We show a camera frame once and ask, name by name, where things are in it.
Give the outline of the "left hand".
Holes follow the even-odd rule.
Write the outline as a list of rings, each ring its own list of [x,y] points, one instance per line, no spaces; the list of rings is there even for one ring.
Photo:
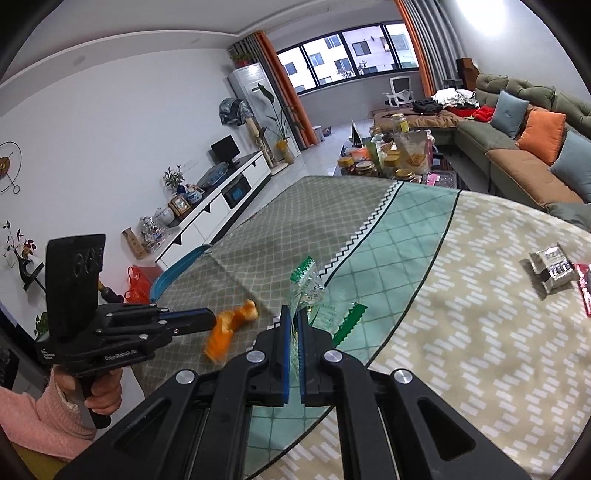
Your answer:
[[[116,412],[122,403],[122,373],[123,370],[119,368],[100,376],[92,384],[91,393],[84,400],[85,406],[100,415],[110,416]],[[52,374],[56,386],[64,397],[73,403],[79,397],[76,393],[77,380],[59,366],[52,368]]]

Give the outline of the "pink sleeve left forearm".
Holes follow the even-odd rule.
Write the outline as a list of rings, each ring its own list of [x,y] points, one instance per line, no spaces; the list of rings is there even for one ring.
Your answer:
[[[53,369],[39,399],[28,393],[1,388],[1,426],[8,439],[19,447],[72,460],[94,440],[97,430],[83,423],[79,407],[66,399],[58,384],[63,375]]]

